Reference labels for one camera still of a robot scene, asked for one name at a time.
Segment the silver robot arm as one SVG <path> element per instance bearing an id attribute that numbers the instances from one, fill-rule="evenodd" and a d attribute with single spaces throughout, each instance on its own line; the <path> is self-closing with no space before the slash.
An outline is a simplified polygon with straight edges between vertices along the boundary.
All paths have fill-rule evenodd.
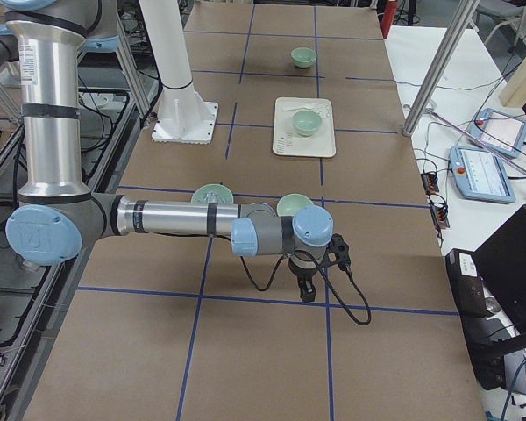
<path id="1" fill-rule="evenodd" d="M 280 216 L 263 203 L 134 200 L 93 192 L 82 179 L 77 55 L 119 45 L 113 1 L 7 1 L 7 33 L 18 49 L 27 181 L 5 235 L 40 266 L 71 260 L 99 239 L 131 232 L 227 239 L 241 258 L 274 255 L 315 299 L 314 275 L 330 264 L 333 220 L 314 204 Z"/>

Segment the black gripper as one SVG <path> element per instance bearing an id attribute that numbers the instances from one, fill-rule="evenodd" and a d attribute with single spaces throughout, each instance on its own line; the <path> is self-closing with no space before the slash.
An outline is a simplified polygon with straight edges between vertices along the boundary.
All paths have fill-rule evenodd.
<path id="1" fill-rule="evenodd" d="M 295 257 L 294 255 L 288 258 L 288 267 L 290 272 L 295 276 L 300 290 L 300 298 L 303 302 L 308 302 L 309 298 L 316 297 L 316 288 L 313 283 L 313 277 L 325 275 L 320 260 L 307 260 L 307 256 Z"/>

